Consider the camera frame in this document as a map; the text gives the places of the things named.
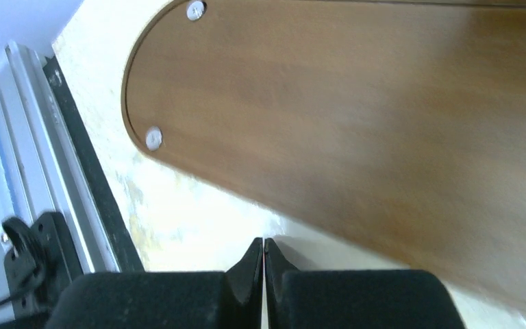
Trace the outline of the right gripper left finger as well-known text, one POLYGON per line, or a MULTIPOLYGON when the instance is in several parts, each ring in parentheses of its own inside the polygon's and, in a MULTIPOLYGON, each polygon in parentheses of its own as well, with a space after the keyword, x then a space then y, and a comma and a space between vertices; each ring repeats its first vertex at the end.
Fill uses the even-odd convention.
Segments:
POLYGON ((98 272, 66 288, 46 328, 260 328, 263 242, 227 271, 98 272))

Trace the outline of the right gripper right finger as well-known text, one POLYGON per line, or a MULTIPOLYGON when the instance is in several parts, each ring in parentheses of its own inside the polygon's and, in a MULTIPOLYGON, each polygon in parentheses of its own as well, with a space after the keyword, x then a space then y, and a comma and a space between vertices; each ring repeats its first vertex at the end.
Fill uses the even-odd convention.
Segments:
POLYGON ((446 286, 413 269, 303 271, 264 242, 270 328, 463 328, 446 286))

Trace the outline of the brown wooden oval tray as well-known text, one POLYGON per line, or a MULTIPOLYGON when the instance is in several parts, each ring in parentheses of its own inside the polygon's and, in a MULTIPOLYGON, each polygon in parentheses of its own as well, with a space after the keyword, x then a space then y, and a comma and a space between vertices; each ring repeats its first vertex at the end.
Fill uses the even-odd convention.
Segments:
POLYGON ((140 151, 526 314, 526 1, 173 1, 140 151))

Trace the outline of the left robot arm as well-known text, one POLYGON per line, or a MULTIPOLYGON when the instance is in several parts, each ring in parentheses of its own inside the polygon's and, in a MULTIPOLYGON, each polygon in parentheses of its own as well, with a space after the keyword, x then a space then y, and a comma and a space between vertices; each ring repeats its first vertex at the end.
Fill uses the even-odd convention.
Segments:
POLYGON ((0 319, 0 328, 44 328, 62 292, 84 274, 71 232, 60 212, 44 212, 31 225, 18 217, 1 227, 12 246, 3 266, 9 295, 0 309, 13 315, 0 319))

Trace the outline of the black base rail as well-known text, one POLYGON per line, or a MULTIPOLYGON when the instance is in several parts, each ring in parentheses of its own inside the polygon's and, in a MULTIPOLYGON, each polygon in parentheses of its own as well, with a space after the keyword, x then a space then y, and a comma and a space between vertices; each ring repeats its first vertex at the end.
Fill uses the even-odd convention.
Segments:
POLYGON ((144 271, 141 258, 123 221, 58 59, 55 56, 49 58, 43 71, 60 108, 81 172, 92 196, 92 203, 97 210, 99 231, 108 241, 120 271, 144 271))

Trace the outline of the aluminium frame rail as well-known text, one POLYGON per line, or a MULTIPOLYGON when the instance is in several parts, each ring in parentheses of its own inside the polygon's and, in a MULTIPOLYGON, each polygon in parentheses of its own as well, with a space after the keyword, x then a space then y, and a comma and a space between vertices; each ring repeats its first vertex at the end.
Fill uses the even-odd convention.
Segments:
POLYGON ((33 223, 63 214, 86 272, 118 271, 60 106, 43 71, 46 58, 9 42, 0 55, 0 246, 8 217, 33 223))

